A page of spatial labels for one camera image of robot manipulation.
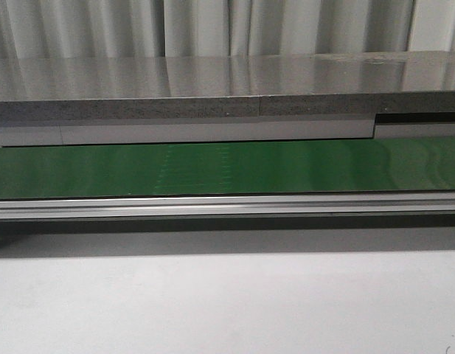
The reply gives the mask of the grey stone-edged back table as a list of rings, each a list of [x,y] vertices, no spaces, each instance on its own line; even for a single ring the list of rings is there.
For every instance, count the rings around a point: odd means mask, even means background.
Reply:
[[[0,59],[0,125],[455,112],[455,52]]]

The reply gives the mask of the green conveyor belt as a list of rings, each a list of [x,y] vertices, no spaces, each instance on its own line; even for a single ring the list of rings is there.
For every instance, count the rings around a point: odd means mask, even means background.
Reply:
[[[455,137],[0,147],[0,200],[455,190]]]

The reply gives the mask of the white pleated curtain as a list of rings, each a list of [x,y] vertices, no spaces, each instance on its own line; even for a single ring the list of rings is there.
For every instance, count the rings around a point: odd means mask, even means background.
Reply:
[[[455,1],[0,1],[0,58],[455,51]]]

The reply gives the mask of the grey rear conveyor rail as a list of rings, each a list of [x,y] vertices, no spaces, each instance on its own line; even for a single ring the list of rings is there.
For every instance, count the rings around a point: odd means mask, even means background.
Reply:
[[[0,147],[455,136],[455,112],[0,122]]]

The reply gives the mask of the aluminium front conveyor rail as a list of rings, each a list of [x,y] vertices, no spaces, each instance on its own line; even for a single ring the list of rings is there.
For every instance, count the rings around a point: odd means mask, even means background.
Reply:
[[[455,191],[0,201],[0,221],[455,212]]]

